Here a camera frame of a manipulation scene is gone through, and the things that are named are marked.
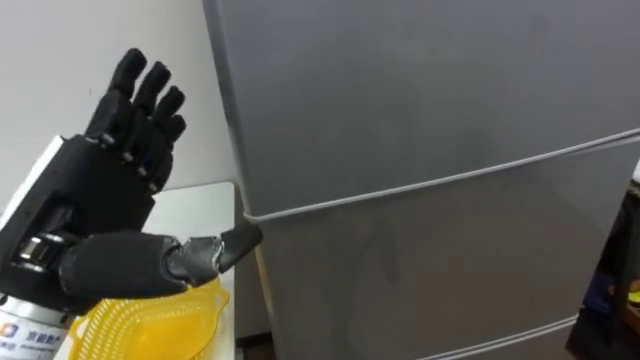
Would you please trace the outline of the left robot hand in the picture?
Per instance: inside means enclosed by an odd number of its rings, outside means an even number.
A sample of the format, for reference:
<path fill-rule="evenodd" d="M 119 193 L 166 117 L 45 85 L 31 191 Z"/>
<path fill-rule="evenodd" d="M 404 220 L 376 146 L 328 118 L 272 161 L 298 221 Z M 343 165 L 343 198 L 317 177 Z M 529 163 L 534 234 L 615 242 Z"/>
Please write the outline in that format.
<path fill-rule="evenodd" d="M 263 238 L 244 222 L 179 241 L 144 231 L 186 128 L 184 93 L 138 49 L 117 64 L 86 130 L 57 138 L 51 155 L 1 220 L 1 292 L 82 315 L 103 299 L 146 299 L 199 287 Z"/>

